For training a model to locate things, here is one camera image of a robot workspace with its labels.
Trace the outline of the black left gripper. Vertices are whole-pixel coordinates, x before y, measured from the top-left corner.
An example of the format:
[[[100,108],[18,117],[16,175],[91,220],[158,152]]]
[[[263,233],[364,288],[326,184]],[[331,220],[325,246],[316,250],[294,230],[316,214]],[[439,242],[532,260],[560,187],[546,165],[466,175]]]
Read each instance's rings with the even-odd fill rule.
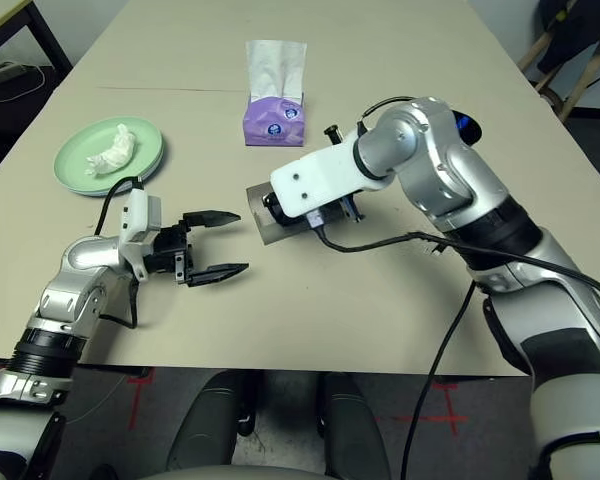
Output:
[[[214,228],[240,220],[240,215],[226,211],[184,213],[176,224],[160,229],[152,243],[152,252],[146,256],[147,271],[150,274],[171,273],[177,284],[188,287],[214,284],[238,275],[249,268],[248,263],[218,264],[193,271],[188,233],[193,227]]]

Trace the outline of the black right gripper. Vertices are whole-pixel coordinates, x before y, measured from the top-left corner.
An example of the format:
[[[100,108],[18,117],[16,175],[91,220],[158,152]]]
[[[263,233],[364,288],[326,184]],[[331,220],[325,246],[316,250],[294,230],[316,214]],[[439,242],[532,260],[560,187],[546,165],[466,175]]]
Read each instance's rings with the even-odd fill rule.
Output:
[[[340,144],[343,141],[343,137],[340,133],[339,127],[336,124],[328,126],[323,134],[326,135],[332,145]],[[354,201],[354,194],[350,193],[340,198],[340,204],[344,210],[345,215],[353,221],[362,221],[365,216],[360,213],[357,205]]]

